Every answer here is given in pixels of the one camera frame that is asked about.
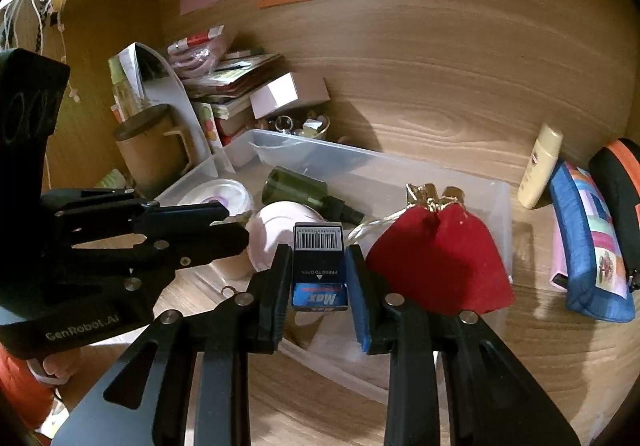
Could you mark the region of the orange sleeve forearm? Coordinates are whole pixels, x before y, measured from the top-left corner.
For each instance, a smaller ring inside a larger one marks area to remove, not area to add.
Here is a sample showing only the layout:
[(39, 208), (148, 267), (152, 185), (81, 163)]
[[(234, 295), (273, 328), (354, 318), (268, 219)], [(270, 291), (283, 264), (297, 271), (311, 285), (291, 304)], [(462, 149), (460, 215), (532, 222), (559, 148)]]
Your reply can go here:
[(39, 429), (50, 414), (54, 389), (39, 382), (27, 362), (13, 357), (5, 348), (0, 348), (1, 393), (17, 412), (26, 426)]

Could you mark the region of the person's left hand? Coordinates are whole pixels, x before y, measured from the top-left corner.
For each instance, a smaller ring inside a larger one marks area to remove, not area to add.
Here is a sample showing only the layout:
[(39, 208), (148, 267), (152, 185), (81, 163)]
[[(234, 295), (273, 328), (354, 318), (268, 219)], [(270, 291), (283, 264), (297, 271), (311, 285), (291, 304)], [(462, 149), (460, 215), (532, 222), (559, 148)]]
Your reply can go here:
[(43, 360), (29, 359), (26, 364), (38, 382), (50, 386), (63, 385), (76, 374), (81, 364), (81, 350), (75, 348), (55, 353)]

